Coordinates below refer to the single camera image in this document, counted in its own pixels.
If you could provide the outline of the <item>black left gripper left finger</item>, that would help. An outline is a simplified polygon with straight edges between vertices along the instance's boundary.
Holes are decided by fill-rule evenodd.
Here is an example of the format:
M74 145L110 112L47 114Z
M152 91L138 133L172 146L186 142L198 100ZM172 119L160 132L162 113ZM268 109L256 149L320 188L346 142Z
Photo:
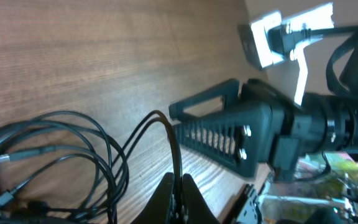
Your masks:
M132 221L132 224L166 224L170 220L172 195L175 183L173 173L166 173L145 208Z

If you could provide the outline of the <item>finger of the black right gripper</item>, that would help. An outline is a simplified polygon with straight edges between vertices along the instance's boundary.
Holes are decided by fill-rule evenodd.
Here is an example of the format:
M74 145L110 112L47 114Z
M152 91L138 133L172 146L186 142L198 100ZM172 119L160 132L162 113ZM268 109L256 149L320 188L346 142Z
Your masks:
M239 80L228 79L222 83L212 86L211 88L208 88L205 91L171 104L168 107L169 115L171 119L175 120L196 119L195 115L186 113L185 109L217 97L223 98L223 109L226 109L237 102L239 86Z

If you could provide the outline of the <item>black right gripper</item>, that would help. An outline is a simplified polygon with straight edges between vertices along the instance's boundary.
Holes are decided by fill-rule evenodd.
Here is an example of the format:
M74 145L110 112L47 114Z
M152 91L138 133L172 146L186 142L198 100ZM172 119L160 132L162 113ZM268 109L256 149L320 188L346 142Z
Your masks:
M300 157L351 143L353 114L340 97L306 93L298 105L250 79L241 100L251 102L174 125L178 142L241 177L254 177L262 156L278 182L294 180Z

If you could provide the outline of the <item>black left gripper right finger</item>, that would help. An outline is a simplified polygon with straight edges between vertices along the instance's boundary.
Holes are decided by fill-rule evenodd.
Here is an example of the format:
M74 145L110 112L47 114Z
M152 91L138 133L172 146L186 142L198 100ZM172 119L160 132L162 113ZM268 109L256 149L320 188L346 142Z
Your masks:
M188 224L219 224L190 174L182 178L183 219Z

